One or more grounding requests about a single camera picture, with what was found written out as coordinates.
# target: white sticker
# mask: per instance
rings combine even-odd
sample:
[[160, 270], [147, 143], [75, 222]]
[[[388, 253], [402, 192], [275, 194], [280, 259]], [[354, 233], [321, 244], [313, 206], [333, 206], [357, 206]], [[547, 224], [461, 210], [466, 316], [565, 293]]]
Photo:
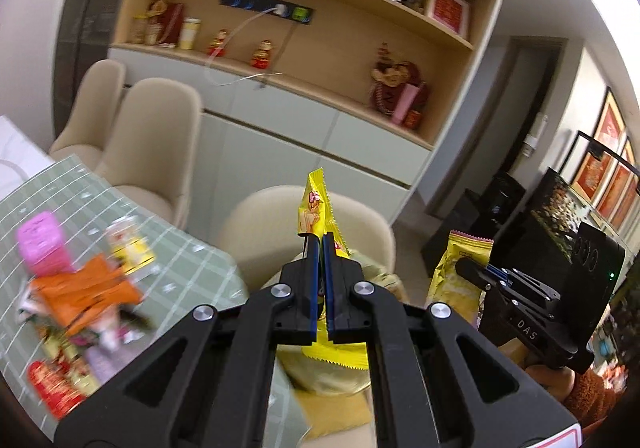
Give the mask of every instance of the white sticker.
[[530, 448], [578, 448], [582, 444], [582, 430], [579, 424], [560, 432], [559, 434], [534, 444]]

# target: white cable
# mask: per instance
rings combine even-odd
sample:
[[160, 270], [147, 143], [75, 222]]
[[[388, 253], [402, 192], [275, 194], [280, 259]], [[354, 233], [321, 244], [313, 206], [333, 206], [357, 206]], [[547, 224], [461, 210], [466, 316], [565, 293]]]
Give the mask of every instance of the white cable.
[[237, 33], [239, 33], [239, 31], [244, 29], [244, 27], [246, 27], [252, 21], [257, 20], [260, 16], [263, 16], [263, 15], [265, 15], [267, 13], [270, 13], [272, 11], [275, 11], [277, 9], [278, 9], [277, 6], [271, 8], [271, 9], [267, 9], [266, 11], [259, 12], [257, 15], [251, 16], [251, 18], [249, 18], [248, 20], [245, 20], [244, 22], [242, 22], [240, 25], [238, 25], [238, 27], [236, 27], [235, 29], [233, 29], [231, 31], [231, 34], [229, 34], [229, 36], [226, 37], [225, 42], [220, 47], [218, 47], [216, 50], [214, 50], [212, 55], [210, 55], [207, 58], [207, 61], [204, 64], [204, 66], [205, 66], [205, 73], [204, 74], [206, 76], [207, 81], [209, 81], [212, 84], [212, 86], [226, 86], [228, 84], [234, 84], [235, 82], [238, 82], [238, 81], [244, 81], [245, 79], [258, 78], [259, 76], [280, 76], [280, 75], [282, 75], [282, 72], [260, 72], [259, 74], [254, 74], [253, 76], [246, 76], [245, 78], [238, 78], [238, 79], [235, 79], [234, 81], [231, 81], [231, 82], [224, 82], [224, 83], [218, 84], [216, 82], [213, 82], [213, 78], [211, 77], [211, 73], [210, 73], [210, 70], [212, 69], [211, 63], [216, 58], [216, 56], [222, 51], [222, 49], [224, 49], [226, 47], [226, 44], [228, 44], [229, 41], [231, 41], [231, 38], [233, 38]]

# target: hand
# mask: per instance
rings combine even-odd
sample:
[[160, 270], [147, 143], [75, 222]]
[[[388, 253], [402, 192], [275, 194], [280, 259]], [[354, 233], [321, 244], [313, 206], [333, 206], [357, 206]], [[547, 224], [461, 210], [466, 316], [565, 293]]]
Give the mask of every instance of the hand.
[[531, 365], [526, 372], [560, 402], [568, 398], [574, 389], [575, 372], [571, 368], [562, 367], [554, 370], [545, 365]]

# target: orange sleeve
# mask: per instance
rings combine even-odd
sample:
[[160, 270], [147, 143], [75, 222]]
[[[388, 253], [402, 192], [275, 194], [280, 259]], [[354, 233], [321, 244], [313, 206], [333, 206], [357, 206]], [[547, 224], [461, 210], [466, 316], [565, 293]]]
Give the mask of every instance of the orange sleeve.
[[604, 388], [604, 381], [593, 370], [575, 375], [574, 389], [564, 406], [575, 415], [582, 428], [601, 421], [614, 407], [620, 394]]

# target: red snack package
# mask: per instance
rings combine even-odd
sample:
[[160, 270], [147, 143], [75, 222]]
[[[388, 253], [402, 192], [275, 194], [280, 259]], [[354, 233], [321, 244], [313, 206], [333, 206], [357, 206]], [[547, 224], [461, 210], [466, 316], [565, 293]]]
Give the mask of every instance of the red snack package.
[[27, 377], [53, 417], [58, 420], [86, 399], [71, 383], [44, 362], [33, 362], [29, 365]]

